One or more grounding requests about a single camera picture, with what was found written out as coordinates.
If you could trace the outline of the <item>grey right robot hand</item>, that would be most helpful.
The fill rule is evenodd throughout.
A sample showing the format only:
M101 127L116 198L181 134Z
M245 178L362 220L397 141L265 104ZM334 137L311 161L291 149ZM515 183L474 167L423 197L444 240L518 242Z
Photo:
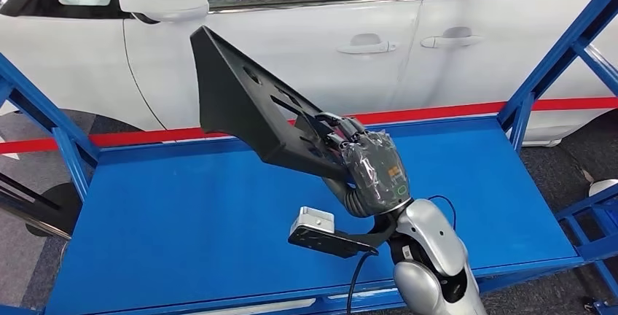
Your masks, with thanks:
M349 214L385 214L412 200L402 159L388 133L370 131L353 117L330 112L321 112L316 119L340 131L332 131L324 141L340 152L353 184L325 177L322 180Z

